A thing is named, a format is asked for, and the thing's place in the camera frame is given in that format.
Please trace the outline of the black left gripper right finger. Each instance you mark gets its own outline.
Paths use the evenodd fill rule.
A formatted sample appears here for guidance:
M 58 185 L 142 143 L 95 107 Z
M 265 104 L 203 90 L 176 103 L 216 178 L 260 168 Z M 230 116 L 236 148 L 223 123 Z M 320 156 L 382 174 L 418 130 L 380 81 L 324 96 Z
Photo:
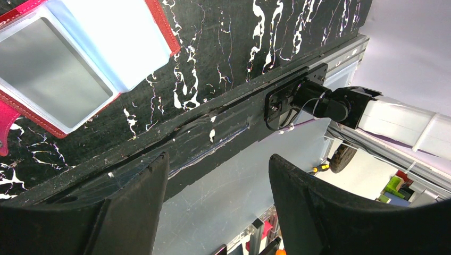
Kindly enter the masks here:
M 269 159 L 288 254 L 450 254 L 450 201 L 400 207 L 360 197 Z

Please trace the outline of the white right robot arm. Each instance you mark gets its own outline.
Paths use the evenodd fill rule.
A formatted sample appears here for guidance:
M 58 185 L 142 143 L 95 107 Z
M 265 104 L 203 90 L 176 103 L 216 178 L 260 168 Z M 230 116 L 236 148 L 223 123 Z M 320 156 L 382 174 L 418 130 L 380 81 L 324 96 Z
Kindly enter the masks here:
M 350 129 L 360 129 L 380 139 L 399 144 L 413 152 L 424 152 L 450 160 L 450 116 L 415 107 L 397 99 L 371 90 L 355 87 L 363 96 L 363 102 L 352 102 L 349 117 L 356 114 L 357 120 L 343 120 L 340 124 Z

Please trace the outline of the red card holder wallet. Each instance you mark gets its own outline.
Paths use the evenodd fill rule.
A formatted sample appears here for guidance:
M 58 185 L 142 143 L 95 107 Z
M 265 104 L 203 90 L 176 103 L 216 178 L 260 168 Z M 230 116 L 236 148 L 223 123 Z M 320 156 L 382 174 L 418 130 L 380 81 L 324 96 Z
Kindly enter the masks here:
M 64 138 L 180 50 L 159 1 L 25 1 L 1 15 L 1 155 L 23 115 Z

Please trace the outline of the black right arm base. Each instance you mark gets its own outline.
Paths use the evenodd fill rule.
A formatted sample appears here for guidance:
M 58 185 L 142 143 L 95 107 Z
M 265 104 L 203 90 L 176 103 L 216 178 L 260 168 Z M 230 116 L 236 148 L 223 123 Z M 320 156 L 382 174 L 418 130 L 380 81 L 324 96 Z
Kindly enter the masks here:
M 271 131 L 279 131 L 281 127 L 272 127 L 271 122 L 278 120 L 286 112 L 294 110 L 312 113 L 319 100 L 331 94 L 324 86 L 328 72 L 328 64 L 321 63 L 309 69 L 302 69 L 276 82 L 275 88 L 265 96 L 264 121 Z

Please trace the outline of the thin credit card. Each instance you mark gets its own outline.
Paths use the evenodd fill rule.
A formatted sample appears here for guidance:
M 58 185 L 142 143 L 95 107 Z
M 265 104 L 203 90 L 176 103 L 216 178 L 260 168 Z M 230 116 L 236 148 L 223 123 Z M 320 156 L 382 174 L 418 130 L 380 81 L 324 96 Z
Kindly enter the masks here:
M 65 133 L 113 98 L 108 81 L 47 17 L 1 32 L 1 88 Z

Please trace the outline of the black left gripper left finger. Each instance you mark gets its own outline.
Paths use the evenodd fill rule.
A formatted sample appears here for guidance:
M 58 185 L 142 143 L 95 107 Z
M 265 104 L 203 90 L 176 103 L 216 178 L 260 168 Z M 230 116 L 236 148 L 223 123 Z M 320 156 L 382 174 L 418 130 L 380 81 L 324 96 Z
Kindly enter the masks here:
M 1 206 L 1 254 L 151 254 L 169 155 L 55 203 Z

